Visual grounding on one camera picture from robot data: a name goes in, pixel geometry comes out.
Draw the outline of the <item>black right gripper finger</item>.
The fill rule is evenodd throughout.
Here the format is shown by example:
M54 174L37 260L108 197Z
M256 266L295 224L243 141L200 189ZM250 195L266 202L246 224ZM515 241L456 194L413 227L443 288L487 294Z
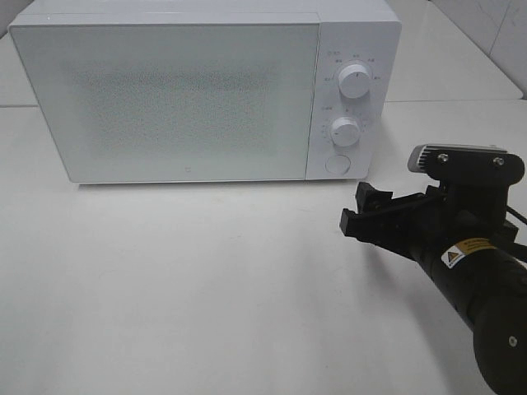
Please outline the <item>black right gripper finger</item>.
M366 182L357 185L355 197L359 216L389 216L412 209L406 197L395 197L393 191L379 190Z
M401 247L402 239L396 229L395 215L389 212L356 213L342 210L339 227L346 237L380 247Z

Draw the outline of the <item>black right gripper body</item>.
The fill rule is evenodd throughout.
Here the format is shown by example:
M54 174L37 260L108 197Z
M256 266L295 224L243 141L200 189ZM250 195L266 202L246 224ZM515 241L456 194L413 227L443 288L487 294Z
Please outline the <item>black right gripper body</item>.
M428 263L460 263L468 256L501 250L517 256L517 227L506 219L507 187L455 184L429 186L424 194L409 195L412 209L396 216L404 237L404 252Z

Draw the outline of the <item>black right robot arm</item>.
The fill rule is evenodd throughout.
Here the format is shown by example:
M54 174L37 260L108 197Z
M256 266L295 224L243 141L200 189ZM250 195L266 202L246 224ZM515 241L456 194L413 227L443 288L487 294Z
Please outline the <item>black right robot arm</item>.
M357 185L347 237L421 267L473 333L478 369L497 394L526 392L526 251L506 219L506 188L429 186L394 197Z

